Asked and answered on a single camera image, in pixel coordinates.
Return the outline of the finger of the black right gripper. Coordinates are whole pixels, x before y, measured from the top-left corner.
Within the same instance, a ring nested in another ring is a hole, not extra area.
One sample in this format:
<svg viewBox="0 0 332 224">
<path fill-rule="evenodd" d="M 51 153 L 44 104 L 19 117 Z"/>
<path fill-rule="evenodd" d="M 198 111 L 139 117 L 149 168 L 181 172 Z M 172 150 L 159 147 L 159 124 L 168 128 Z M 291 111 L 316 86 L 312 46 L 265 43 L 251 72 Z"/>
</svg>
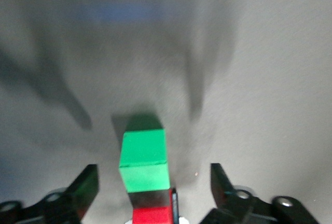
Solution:
<svg viewBox="0 0 332 224">
<path fill-rule="evenodd" d="M 172 212 L 173 223 L 179 224 L 178 194 L 175 188 L 172 188 Z"/>
</svg>

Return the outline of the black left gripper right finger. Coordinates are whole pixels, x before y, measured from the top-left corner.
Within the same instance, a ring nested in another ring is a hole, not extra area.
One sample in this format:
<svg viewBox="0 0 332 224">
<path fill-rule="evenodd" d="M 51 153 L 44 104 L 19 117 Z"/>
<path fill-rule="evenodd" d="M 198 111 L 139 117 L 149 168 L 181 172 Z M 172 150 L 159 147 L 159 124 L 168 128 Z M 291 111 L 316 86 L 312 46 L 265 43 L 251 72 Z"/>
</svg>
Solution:
<svg viewBox="0 0 332 224">
<path fill-rule="evenodd" d="M 210 165 L 210 179 L 216 207 L 201 223 L 318 223 L 295 198 L 276 196 L 267 203 L 245 189 L 235 188 L 219 163 Z"/>
</svg>

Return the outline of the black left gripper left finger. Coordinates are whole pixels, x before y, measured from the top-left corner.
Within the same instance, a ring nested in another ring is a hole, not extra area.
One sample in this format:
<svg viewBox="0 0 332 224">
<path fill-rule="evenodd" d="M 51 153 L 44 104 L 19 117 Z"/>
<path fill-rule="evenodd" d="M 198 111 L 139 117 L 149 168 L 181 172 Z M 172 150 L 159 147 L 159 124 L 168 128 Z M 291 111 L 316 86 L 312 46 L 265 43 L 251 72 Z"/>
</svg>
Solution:
<svg viewBox="0 0 332 224">
<path fill-rule="evenodd" d="M 89 164 L 69 186 L 50 191 L 31 206 L 1 202 L 1 223 L 81 223 L 98 192 L 98 166 Z"/>
</svg>

